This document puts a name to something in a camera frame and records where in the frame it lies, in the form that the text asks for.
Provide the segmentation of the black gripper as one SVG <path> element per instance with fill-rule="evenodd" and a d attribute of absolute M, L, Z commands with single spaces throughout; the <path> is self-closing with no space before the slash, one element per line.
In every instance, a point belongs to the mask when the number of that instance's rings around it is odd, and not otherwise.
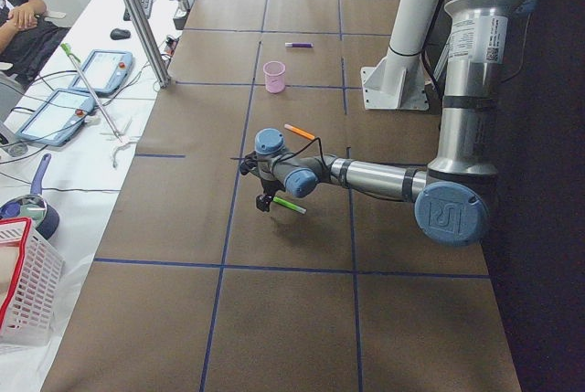
<path fill-rule="evenodd" d="M 261 172 L 261 185 L 263 194 L 256 196 L 256 208 L 261 212 L 269 212 L 271 208 L 271 198 L 282 190 L 282 183 L 272 174 Z"/>

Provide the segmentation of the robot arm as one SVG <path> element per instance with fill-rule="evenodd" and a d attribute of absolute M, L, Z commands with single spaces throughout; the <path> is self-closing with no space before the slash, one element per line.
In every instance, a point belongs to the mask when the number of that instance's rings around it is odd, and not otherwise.
<path fill-rule="evenodd" d="M 439 8 L 451 17 L 445 47 L 446 79 L 436 157 L 425 169 L 372 164 L 333 155 L 302 157 L 280 131 L 257 133 L 254 149 L 240 162 L 255 175 L 259 210 L 278 192 L 302 198 L 317 185 L 340 185 L 359 193 L 409 202 L 423 233 L 456 247 L 488 231 L 497 171 L 489 159 L 508 21 L 527 0 L 400 0 L 387 55 L 362 70 L 364 104 L 370 110 L 412 110 L 425 100 L 421 61 Z"/>

